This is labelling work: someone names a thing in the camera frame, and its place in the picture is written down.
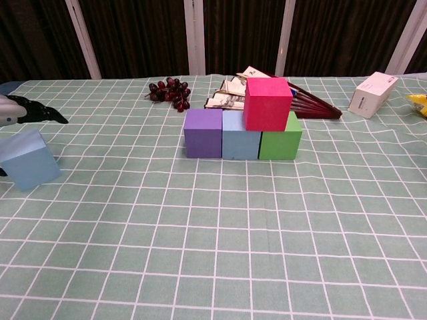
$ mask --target dark curtain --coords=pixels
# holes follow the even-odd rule
[[[385,72],[416,0],[297,0],[285,76]]]
[[[284,0],[205,0],[206,73],[276,70]]]
[[[89,77],[64,1],[1,0],[0,48],[0,82]]]
[[[424,36],[406,68],[406,73],[418,72],[427,72],[427,31],[424,32]]]
[[[79,3],[103,78],[188,74],[183,1]]]

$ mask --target green checkered tablecloth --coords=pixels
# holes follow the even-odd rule
[[[231,77],[181,77],[202,108]],[[160,78],[29,81],[63,176],[0,180],[0,319],[427,319],[427,123],[402,77],[371,120],[364,78],[289,78],[343,111],[303,120],[295,161],[186,159]]]

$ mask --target stacked blocks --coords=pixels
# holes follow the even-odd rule
[[[294,160],[302,127],[292,97],[284,78],[248,78],[243,111],[187,110],[187,157]]]
[[[261,132],[246,131],[243,111],[222,113],[222,158],[227,160],[256,160]]]
[[[244,117],[249,131],[284,131],[292,92],[284,78],[248,78]]]
[[[188,158],[221,158],[222,110],[188,109],[184,139]]]
[[[0,140],[0,163],[21,191],[61,176],[55,158],[36,129]]]

